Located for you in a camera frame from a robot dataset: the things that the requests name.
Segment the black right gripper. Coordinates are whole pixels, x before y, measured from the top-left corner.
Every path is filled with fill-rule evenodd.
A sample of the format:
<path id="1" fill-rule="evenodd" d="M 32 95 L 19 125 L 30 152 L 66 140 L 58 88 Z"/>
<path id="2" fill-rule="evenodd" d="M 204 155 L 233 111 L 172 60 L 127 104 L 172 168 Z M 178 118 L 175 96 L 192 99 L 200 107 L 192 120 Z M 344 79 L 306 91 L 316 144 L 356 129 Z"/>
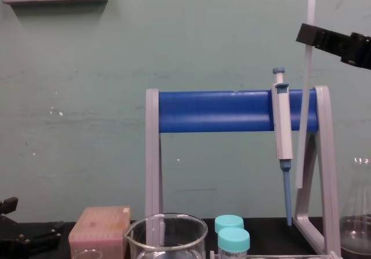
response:
<path id="1" fill-rule="evenodd" d="M 352 32 L 349 36 L 303 23 L 296 41 L 340 56 L 340 61 L 345 64 L 370 69 L 369 36 L 356 32 Z"/>

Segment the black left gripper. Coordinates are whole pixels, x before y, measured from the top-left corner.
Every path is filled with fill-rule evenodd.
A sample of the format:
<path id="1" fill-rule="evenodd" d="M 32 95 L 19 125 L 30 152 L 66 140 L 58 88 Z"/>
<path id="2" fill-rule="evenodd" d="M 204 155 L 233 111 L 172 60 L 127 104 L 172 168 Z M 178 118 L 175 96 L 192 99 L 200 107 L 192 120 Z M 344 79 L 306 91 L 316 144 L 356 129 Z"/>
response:
<path id="1" fill-rule="evenodd" d="M 0 201 L 0 215 L 17 209 L 19 199 L 11 197 Z M 28 238 L 23 236 L 17 222 L 1 216 L 1 258 L 30 258 L 38 249 L 57 248 L 64 231 L 65 222 L 47 222 L 32 228 Z"/>

